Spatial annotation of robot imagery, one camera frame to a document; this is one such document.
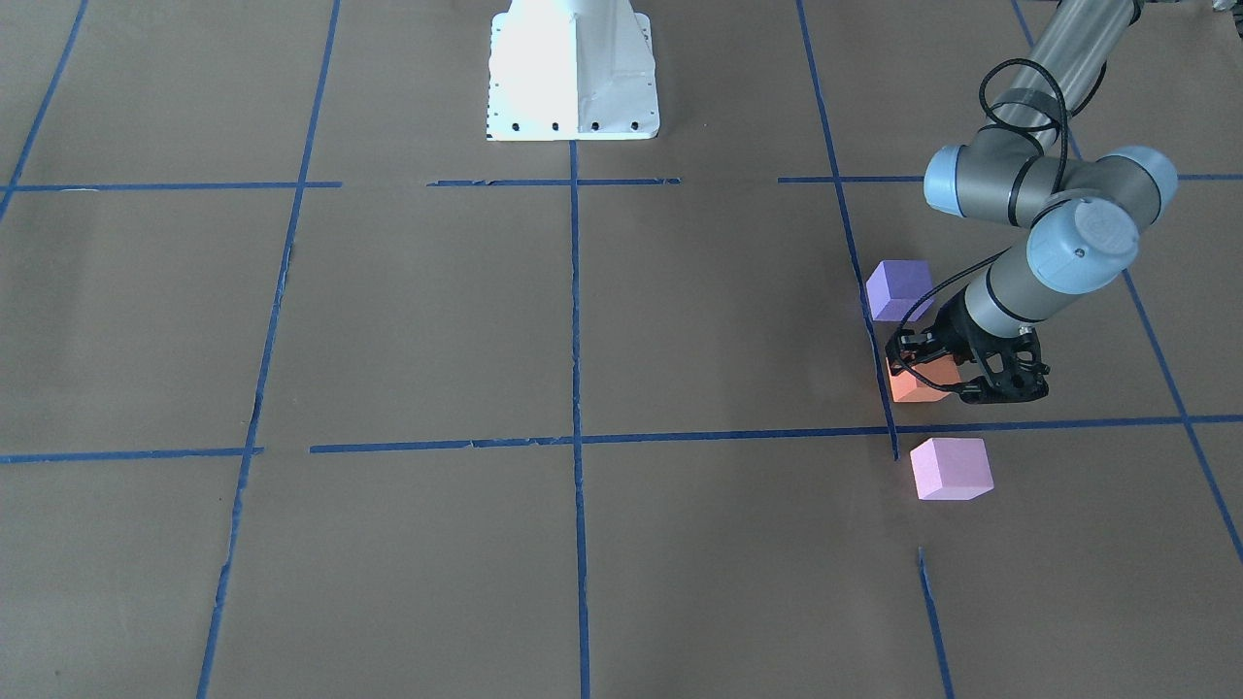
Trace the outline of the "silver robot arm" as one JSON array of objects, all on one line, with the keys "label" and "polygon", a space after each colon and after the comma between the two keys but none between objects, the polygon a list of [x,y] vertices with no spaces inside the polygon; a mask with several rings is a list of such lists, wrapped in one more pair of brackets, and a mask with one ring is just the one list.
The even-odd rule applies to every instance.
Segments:
[{"label": "silver robot arm", "polygon": [[1037,323],[1112,284],[1137,256],[1141,234],[1168,211],[1178,173],[1147,147],[1073,159],[1071,119],[1091,102],[1108,57],[1144,12],[1140,1],[1062,1],[1023,58],[986,73],[984,124],[968,146],[946,146],[924,172],[929,208],[1025,230],[1025,241],[970,267],[920,332],[888,341],[892,376],[941,359],[979,368],[972,381],[933,383],[966,404],[1048,394]]}]

